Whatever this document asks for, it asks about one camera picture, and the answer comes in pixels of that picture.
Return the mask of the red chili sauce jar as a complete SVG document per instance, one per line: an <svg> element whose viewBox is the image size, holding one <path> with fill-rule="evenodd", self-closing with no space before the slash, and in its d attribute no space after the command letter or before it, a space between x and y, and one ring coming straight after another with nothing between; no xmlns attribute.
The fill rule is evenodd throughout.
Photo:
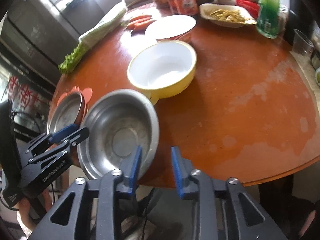
<svg viewBox="0 0 320 240"><path fill-rule="evenodd" d="M195 16L199 12L196 0L174 0L174 2L180 15Z"/></svg>

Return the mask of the stainless steel bowl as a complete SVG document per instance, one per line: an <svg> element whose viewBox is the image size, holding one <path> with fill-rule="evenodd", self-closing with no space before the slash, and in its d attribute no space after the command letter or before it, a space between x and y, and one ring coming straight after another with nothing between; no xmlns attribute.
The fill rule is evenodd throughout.
<svg viewBox="0 0 320 240"><path fill-rule="evenodd" d="M159 121L151 101L132 89L118 89L101 97L82 124L88 138L78 145L80 166L88 179L99 179L119 168L136 146L142 148L139 178L151 166L159 143Z"/></svg>

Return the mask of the pink bear-shaped plate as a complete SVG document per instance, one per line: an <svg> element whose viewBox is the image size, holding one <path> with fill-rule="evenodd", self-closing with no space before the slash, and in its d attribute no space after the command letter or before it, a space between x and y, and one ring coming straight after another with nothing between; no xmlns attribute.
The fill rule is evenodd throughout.
<svg viewBox="0 0 320 240"><path fill-rule="evenodd" d="M73 87L69 92L65 92L60 96L55 112L57 112L58 109L67 111L72 105L76 105L76 117L73 123L80 124L89 109L88 103L92 95L92 88L88 87L81 90L79 87Z"/></svg>

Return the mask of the bagged celery bunch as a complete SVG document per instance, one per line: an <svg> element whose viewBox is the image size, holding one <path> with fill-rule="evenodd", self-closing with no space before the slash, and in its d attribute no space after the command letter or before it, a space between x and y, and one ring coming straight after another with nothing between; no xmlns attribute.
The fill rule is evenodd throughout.
<svg viewBox="0 0 320 240"><path fill-rule="evenodd" d="M112 7L92 29L78 38L78 45L70 54L65 56L63 63L58 67L59 71L62 74L71 74L82 57L122 23L126 13L127 5L125 0Z"/></svg>

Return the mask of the white dish with food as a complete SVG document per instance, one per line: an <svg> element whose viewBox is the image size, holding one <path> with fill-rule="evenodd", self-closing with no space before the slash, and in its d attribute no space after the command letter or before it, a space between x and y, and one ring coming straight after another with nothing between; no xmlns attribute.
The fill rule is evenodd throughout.
<svg viewBox="0 0 320 240"><path fill-rule="evenodd" d="M236 5L205 3L199 11L202 18L222 27L240 28L257 23L245 8Z"/></svg>

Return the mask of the green plastic bottle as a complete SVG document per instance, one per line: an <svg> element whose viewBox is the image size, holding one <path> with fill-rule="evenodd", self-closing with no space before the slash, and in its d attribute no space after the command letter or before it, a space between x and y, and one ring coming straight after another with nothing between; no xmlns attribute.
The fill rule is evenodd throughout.
<svg viewBox="0 0 320 240"><path fill-rule="evenodd" d="M278 35L280 0L259 0L257 31L264 37L275 39Z"/></svg>

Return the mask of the stainless steel pan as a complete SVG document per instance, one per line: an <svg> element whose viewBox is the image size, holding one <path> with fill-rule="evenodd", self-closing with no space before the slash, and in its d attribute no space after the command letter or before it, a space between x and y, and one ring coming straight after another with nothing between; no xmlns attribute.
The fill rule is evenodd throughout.
<svg viewBox="0 0 320 240"><path fill-rule="evenodd" d="M47 125L47 134L53 134L60 131L61 129L74 124L73 121L76 117L76 105L72 105L67 111L58 109L54 111L53 117Z"/></svg>

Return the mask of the red paper noodle bowl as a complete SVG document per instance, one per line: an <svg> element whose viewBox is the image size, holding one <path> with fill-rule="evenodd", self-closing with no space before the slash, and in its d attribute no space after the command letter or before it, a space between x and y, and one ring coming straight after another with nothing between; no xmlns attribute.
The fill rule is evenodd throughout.
<svg viewBox="0 0 320 240"><path fill-rule="evenodd" d="M196 25L196 20L188 15L171 15L160 18L150 24L145 35L156 41L179 40L191 42L191 32Z"/></svg>

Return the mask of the dark refrigerator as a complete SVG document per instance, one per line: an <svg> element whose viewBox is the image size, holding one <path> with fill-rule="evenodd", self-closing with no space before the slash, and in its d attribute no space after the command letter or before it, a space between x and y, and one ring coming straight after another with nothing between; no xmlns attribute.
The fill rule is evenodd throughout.
<svg viewBox="0 0 320 240"><path fill-rule="evenodd" d="M1 45L56 85L59 64L103 15L95 0L14 0L1 20Z"/></svg>

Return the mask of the carrot farthest back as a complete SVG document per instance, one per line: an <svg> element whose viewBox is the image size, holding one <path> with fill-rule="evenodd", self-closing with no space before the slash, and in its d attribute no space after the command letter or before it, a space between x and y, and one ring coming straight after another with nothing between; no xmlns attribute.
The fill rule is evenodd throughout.
<svg viewBox="0 0 320 240"><path fill-rule="evenodd" d="M138 15L138 16L135 16L135 17L132 17L130 18L129 22L136 22L136 21L140 21L140 20L148 20L151 18L151 15Z"/></svg>

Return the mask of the carrot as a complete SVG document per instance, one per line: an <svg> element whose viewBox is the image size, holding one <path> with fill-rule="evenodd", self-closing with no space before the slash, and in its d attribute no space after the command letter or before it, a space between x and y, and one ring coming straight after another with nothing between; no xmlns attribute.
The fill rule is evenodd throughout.
<svg viewBox="0 0 320 240"><path fill-rule="evenodd" d="M130 22L127 25L126 29L134 30L134 31L145 30L153 22L155 22L155 19L153 18L141 18L141 19Z"/></svg>
<svg viewBox="0 0 320 240"><path fill-rule="evenodd" d="M132 17L130 18L129 22L136 22L136 21L140 21L140 20L148 20L151 18L151 15L138 15L138 16L135 16L135 17Z"/></svg>

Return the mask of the yellow bowl white inside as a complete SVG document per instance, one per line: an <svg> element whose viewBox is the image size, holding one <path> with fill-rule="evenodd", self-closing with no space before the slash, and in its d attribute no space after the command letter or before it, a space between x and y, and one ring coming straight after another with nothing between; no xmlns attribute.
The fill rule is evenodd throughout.
<svg viewBox="0 0 320 240"><path fill-rule="evenodd" d="M163 41L145 48L129 63L127 78L153 105L183 92L195 77L197 54L182 41Z"/></svg>

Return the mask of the small glass cup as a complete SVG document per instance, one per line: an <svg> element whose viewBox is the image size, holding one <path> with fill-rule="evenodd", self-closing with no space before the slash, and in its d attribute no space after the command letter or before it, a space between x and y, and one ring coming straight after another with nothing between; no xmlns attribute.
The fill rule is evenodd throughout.
<svg viewBox="0 0 320 240"><path fill-rule="evenodd" d="M300 30L294 29L292 51L299 55L310 57L313 48L311 40Z"/></svg>

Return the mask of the middle carrot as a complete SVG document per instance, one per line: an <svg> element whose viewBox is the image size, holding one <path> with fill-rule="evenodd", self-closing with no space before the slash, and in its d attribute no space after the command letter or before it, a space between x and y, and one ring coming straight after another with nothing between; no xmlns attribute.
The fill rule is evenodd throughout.
<svg viewBox="0 0 320 240"><path fill-rule="evenodd" d="M141 19L130 22L127 25L126 29L134 30L134 31L145 30L153 22L155 22L155 19L153 18L141 18Z"/></svg>

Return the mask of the carrot nearest pan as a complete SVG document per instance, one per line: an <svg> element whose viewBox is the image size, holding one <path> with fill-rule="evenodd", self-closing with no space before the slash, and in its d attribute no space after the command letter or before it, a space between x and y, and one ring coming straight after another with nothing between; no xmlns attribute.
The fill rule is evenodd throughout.
<svg viewBox="0 0 320 240"><path fill-rule="evenodd" d="M141 32L141 31L145 31L147 29L147 27L149 25L151 25L153 22L155 22L156 20L154 19L149 19L149 20L146 20L144 22L139 22L139 23L136 23L134 25L134 28L133 28L133 31L134 32Z"/></svg>

